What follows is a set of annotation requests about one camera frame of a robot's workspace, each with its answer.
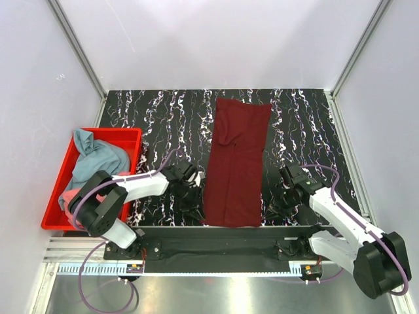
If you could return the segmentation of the dark red t shirt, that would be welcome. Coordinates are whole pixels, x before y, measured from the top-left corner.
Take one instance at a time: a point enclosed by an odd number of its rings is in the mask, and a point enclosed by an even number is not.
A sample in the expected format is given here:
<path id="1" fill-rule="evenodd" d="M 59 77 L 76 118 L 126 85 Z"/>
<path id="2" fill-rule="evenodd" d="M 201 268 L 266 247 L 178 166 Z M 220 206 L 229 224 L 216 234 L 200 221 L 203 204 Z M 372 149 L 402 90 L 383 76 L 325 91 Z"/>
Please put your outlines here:
<path id="1" fill-rule="evenodd" d="M 204 189 L 206 224 L 260 226 L 263 154 L 271 110 L 270 104 L 217 99 Z"/>

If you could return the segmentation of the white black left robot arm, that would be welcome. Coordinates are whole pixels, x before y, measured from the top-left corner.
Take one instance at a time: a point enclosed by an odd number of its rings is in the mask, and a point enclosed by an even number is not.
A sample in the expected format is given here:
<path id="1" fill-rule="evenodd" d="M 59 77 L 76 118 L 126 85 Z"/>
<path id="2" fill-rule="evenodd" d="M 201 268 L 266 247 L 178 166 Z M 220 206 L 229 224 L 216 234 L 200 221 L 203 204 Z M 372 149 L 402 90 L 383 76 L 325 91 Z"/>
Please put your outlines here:
<path id="1" fill-rule="evenodd" d="M 166 192 L 181 202 L 181 209 L 199 218 L 205 173 L 187 161 L 140 175 L 114 175 L 97 171 L 68 203 L 72 223 L 92 237 L 108 241 L 107 248 L 121 259 L 136 259 L 143 251 L 140 232 L 119 218 L 126 203 L 161 196 Z"/>

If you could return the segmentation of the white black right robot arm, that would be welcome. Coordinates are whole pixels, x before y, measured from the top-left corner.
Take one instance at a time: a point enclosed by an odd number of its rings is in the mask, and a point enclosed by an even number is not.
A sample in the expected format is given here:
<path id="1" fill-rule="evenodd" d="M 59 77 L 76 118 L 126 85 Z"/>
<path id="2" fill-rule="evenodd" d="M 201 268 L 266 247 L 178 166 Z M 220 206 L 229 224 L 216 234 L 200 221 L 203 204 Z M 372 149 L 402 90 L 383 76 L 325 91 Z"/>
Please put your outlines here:
<path id="1" fill-rule="evenodd" d="M 335 192 L 337 181 L 327 184 L 310 177 L 306 165 L 289 164 L 280 169 L 282 186 L 269 205 L 272 215 L 280 215 L 305 205 L 325 218 L 338 232 L 333 235 L 319 224 L 299 234 L 296 240 L 278 245 L 288 258 L 324 257 L 351 273 L 355 283 L 371 299 L 390 293 L 404 296 L 412 274 L 404 239 L 386 233 L 368 222 Z"/>

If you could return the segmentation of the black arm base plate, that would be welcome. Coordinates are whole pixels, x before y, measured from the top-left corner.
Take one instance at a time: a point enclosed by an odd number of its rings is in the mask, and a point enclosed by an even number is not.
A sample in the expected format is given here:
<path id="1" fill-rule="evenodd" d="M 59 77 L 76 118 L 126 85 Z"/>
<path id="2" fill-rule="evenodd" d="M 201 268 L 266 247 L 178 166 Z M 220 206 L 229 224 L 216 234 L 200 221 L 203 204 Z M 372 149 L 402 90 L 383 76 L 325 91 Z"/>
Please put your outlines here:
<path id="1" fill-rule="evenodd" d="M 147 275 L 246 275 L 298 276 L 289 267 L 301 259 L 280 249 L 307 232 L 307 226 L 262 226 L 258 228 L 144 226 L 143 236 L 132 253 L 113 243 L 104 258 L 121 262 L 144 262 Z"/>

